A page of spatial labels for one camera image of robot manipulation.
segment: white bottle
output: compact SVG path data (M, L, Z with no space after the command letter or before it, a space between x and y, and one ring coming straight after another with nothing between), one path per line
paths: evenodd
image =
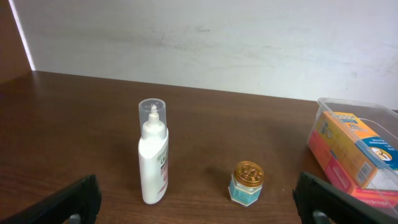
M166 104L159 99L139 103L141 138L138 143L142 198L157 203L168 184L169 130L166 127Z

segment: barcode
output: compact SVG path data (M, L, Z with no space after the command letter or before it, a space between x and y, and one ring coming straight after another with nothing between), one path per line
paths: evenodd
M371 171L372 171L372 167L367 162L365 162L362 165L361 170L358 172L358 175L356 176L359 183L362 184L368 178L368 175L370 174Z

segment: clear plastic bin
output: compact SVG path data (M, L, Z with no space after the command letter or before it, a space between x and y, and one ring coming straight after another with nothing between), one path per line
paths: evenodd
M398 157L391 155L398 154L398 114L372 103L320 98L318 104L308 145L329 181L398 217L398 170L394 165ZM339 112L352 113L360 121ZM361 128L361 121L370 130ZM372 130L382 140L366 137L373 136Z

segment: black object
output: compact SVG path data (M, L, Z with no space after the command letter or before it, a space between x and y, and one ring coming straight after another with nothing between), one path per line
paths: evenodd
M312 174L302 172L293 190L303 224L398 223L398 219L372 208Z
M93 224L100 206L101 192L96 177L88 175L0 224L61 224L75 214L74 217L80 218L79 223Z

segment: clear plastic cap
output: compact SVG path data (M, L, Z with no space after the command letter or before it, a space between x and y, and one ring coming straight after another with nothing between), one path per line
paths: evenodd
M141 136L165 137L166 135L166 104L160 99L146 99L138 104Z

